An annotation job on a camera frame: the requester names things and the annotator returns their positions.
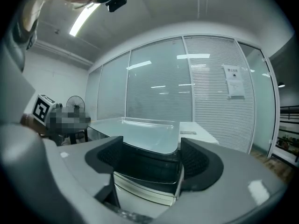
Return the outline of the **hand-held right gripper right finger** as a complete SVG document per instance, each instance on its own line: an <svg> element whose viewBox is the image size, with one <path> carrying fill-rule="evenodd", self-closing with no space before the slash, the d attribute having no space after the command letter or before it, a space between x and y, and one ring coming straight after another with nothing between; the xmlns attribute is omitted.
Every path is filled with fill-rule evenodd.
<svg viewBox="0 0 299 224"><path fill-rule="evenodd" d="M183 138L184 179L164 218L263 218L286 185L249 154Z"/></svg>

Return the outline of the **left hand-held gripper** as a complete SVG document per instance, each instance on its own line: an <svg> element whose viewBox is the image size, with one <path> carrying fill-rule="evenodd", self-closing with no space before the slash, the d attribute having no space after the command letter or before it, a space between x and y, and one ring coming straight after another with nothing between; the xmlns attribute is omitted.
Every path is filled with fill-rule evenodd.
<svg viewBox="0 0 299 224"><path fill-rule="evenodd" d="M32 116L39 123L46 126L47 118L54 107L56 107L56 101L47 95L38 94L32 109Z"/></svg>

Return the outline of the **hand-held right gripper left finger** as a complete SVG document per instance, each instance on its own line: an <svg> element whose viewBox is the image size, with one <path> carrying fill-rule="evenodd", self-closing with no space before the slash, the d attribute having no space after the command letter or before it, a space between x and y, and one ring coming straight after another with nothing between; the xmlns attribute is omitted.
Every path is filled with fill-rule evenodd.
<svg viewBox="0 0 299 224"><path fill-rule="evenodd" d="M114 171L122 156L122 136L61 146L58 151L70 173L88 194L100 203L121 207L114 183Z"/></svg>

